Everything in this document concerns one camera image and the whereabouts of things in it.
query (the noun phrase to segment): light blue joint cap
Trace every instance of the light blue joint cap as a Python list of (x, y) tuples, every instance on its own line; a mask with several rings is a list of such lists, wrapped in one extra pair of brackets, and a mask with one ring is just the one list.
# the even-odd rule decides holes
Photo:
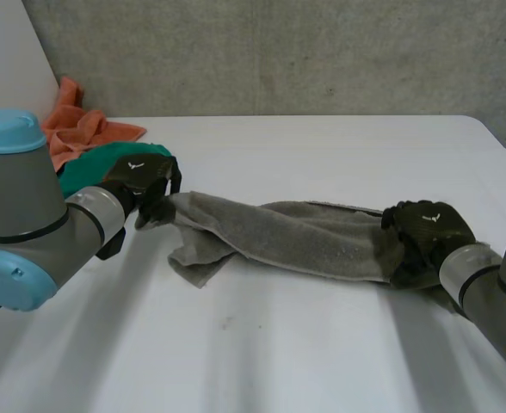
[(11, 252), (0, 250), (0, 305), (10, 310), (32, 311), (58, 291), (44, 269)]
[(39, 121), (31, 112), (0, 109), (0, 155), (33, 151), (46, 144)]

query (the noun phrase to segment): gray towel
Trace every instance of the gray towel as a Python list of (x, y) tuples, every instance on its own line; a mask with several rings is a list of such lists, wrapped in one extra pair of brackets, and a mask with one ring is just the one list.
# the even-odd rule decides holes
[(199, 193), (173, 194), (183, 246), (170, 266), (201, 288), (234, 255), (337, 280), (389, 283), (404, 259), (380, 213), (315, 202), (249, 206)]

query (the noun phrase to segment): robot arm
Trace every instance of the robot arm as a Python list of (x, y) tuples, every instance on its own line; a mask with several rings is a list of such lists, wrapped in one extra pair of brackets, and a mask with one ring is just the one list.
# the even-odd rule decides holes
[(37, 119), (0, 110), (0, 305), (34, 310), (94, 254), (117, 253), (134, 198), (103, 182), (64, 200)]
[(502, 258), (475, 243), (452, 252), (441, 265), (441, 284), (506, 360), (506, 251)]
[(478, 243), (458, 212), (442, 202), (401, 202), (383, 213), (382, 227), (390, 226), (506, 360), (506, 253), (502, 261)]

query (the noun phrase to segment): white logo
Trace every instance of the white logo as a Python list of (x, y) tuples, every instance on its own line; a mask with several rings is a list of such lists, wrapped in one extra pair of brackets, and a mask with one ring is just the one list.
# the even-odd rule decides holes
[(441, 217), (440, 214), (437, 214), (436, 217), (424, 217), (424, 216), (422, 216), (423, 219), (426, 219), (428, 221), (434, 221), (434, 222), (438, 221), (440, 217)]
[(135, 168), (140, 168), (141, 166), (144, 166), (144, 163), (139, 163), (138, 165), (133, 165), (132, 163), (127, 162), (127, 164), (129, 165), (129, 168), (131, 168), (132, 170)]

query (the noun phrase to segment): towel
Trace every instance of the towel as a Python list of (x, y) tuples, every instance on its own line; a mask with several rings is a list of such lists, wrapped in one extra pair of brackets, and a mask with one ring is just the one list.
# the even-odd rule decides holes
[(62, 77), (54, 110), (41, 125), (57, 172), (84, 151), (114, 141), (133, 142), (146, 132), (143, 127), (108, 122), (100, 110), (86, 112), (81, 108), (83, 95), (77, 82)]
[(79, 189), (96, 185), (115, 165), (120, 157), (137, 153), (158, 153), (170, 157), (162, 145), (141, 142), (113, 142), (85, 152), (79, 159), (68, 162), (59, 176), (64, 197), (75, 194)]
[[(337, 280), (392, 285), (403, 268), (397, 233), (381, 229), (379, 212), (317, 202), (275, 202), (250, 206), (196, 192), (173, 194), (169, 220), (183, 246), (170, 266), (196, 287), (205, 284), (234, 255), (279, 268)], [(438, 285), (434, 271), (410, 274), (408, 288)]]

